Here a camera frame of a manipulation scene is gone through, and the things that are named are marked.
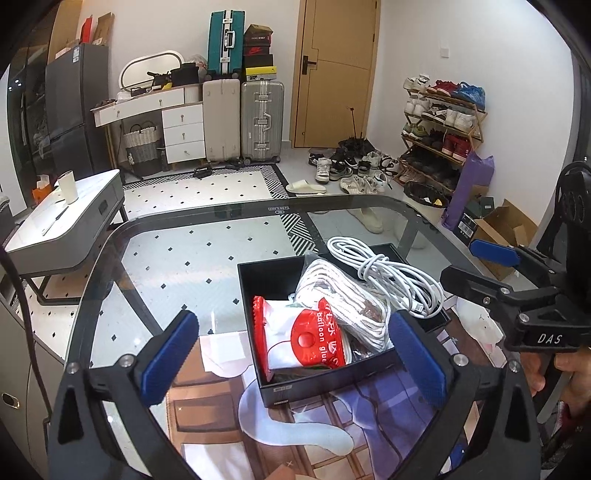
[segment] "open black box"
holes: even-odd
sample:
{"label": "open black box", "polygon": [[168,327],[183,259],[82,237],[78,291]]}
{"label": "open black box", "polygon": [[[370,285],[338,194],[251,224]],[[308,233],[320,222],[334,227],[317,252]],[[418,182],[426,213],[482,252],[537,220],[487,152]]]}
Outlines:
{"label": "open black box", "polygon": [[[391,244],[371,247],[374,253],[384,254],[392,261],[407,263],[398,255]],[[354,268],[345,265],[335,259],[330,253],[320,254],[352,278],[357,278]],[[264,371],[258,359],[254,342],[254,320],[252,315],[252,302],[255,296],[261,296],[266,300],[286,300],[295,292],[300,276],[304,268],[304,257],[278,258],[263,262],[254,262],[238,265],[238,277],[242,290],[242,302],[246,316],[246,328],[251,345],[254,360],[256,379],[261,390],[263,403],[266,407],[272,407],[289,401],[298,401],[305,398],[322,395],[333,390],[347,387],[354,382],[364,380],[387,368],[400,364],[398,354],[394,349],[379,355],[374,355],[365,360],[355,362],[338,369],[319,373],[317,375],[282,383],[270,383],[267,381]],[[449,317],[445,312],[428,320],[418,320],[427,333],[437,330],[449,323]]]}

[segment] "human hand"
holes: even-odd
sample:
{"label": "human hand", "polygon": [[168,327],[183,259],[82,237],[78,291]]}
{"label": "human hand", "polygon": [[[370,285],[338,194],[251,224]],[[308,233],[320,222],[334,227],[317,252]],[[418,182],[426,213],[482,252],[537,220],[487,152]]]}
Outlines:
{"label": "human hand", "polygon": [[[541,363],[541,357],[537,353],[521,354],[521,364],[532,397],[545,386],[545,379],[540,373]],[[591,402],[591,349],[584,347],[575,353],[557,353],[554,366],[563,372],[573,373],[573,378],[563,390],[560,399],[569,406],[571,416],[577,417]]]}

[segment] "barcode label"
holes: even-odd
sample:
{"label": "barcode label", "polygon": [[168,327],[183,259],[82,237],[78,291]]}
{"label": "barcode label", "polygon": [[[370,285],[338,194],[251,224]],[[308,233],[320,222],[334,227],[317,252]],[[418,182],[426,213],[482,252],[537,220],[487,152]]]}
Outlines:
{"label": "barcode label", "polygon": [[458,225],[458,228],[462,231],[462,233],[464,233],[464,235],[466,235],[469,238],[472,235],[474,235],[474,230],[471,230],[464,222],[460,222],[460,225]]}

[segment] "white drawer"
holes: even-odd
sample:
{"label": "white drawer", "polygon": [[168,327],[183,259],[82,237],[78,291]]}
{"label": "white drawer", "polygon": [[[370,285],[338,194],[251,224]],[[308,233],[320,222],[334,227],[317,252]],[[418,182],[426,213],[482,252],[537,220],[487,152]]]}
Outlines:
{"label": "white drawer", "polygon": [[102,110],[97,110],[95,112],[95,124],[97,127],[100,127],[117,120],[129,118],[130,116],[182,104],[184,104],[184,90],[182,88],[152,93],[103,108]]}
{"label": "white drawer", "polygon": [[176,163],[184,160],[205,158],[205,142],[191,142],[166,147],[166,159],[168,163]]}
{"label": "white drawer", "polygon": [[164,128],[203,123],[203,105],[188,105],[162,111]]}
{"label": "white drawer", "polygon": [[203,124],[181,125],[164,129],[164,143],[167,147],[181,143],[205,140]]}

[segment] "door frame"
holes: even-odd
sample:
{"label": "door frame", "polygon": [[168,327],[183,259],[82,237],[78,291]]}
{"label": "door frame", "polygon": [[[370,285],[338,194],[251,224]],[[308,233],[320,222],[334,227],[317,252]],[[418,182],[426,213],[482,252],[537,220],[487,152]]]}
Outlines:
{"label": "door frame", "polygon": [[[371,107],[372,95],[374,93],[374,79],[375,79],[375,68],[378,62],[378,43],[379,43],[379,21],[381,18],[382,11],[382,0],[375,0],[375,41],[374,51],[372,53],[371,70],[369,72],[369,90],[368,97],[365,104],[365,117],[363,118],[363,124],[361,132],[367,136],[368,122],[369,122],[369,110]],[[291,90],[291,119],[290,119],[290,141],[292,148],[296,147],[296,120],[297,120],[297,106],[298,96],[300,94],[300,72],[302,62],[302,49],[304,44],[304,20],[306,19],[306,4],[307,0],[300,0],[300,12],[297,21],[297,39],[295,42],[295,59],[294,59],[294,81],[293,88]]]}

